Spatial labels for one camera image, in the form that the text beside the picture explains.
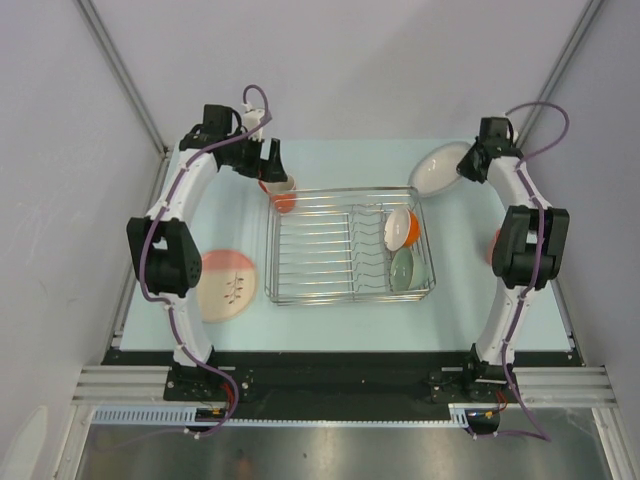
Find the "light blue tabletop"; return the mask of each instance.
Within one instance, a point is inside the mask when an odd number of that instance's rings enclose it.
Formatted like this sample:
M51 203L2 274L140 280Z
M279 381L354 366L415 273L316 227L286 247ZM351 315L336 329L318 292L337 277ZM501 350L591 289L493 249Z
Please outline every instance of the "light blue tabletop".
M406 185L411 170L445 140L291 141L282 143L285 169L298 188ZM170 172L175 168L174 155ZM205 324L216 350L444 351L468 350L487 320L497 280L485 256L504 208L494 190L460 180L422 201L437 285L418 302L276 306L264 293L268 199L255 180L225 167L204 193L191 225L202 253L232 248L253 260L261 276L253 303L239 316ZM171 350L165 311L131 302L122 350ZM525 319L519 350L569 350L551 287Z

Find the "metal floor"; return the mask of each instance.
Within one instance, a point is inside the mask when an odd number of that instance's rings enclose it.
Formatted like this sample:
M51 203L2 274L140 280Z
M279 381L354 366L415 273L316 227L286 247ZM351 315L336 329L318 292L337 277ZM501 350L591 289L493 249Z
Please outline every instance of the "metal floor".
M521 412L503 428L529 429ZM111 448L157 427L91 427L78 479L610 479L590 410L537 410L553 443L473 441L459 429L228 427L195 441L179 433Z

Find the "white plate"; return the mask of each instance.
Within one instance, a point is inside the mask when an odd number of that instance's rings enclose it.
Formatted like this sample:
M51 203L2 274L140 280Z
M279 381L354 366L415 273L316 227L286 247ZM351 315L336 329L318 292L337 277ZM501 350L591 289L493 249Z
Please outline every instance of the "white plate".
M409 227L411 225L411 215L406 207L398 207L384 224L384 244L385 246L395 252L398 250L404 242L407 241L409 235Z
M467 142L451 142L436 148L413 169L409 185L415 187L421 197L443 192L460 179L456 167L470 148Z

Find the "white wall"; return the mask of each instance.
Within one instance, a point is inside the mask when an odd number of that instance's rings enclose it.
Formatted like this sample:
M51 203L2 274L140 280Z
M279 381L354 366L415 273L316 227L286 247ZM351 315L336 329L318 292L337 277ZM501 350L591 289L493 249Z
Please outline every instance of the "white wall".
M0 3L0 459L49 408L45 478L106 340L159 158L71 0Z
M95 0L165 141L269 93L286 139L467 137L535 99L586 0Z
M640 447L640 3L608 2L553 100L565 141L532 160L541 191L571 214L561 282L589 363L605 364ZM561 128L549 113L532 143Z

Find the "dish rack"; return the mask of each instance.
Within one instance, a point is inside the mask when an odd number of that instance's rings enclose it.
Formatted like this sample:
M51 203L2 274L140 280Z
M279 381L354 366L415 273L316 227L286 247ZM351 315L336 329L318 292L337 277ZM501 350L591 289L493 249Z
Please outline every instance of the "dish rack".
M270 203L265 291L278 305L394 302L424 298L436 284L417 190L410 187L299 190L295 208ZM283 197L281 202L291 202ZM389 214L406 206L420 224L411 246L427 268L418 289L394 292L393 253L384 244Z

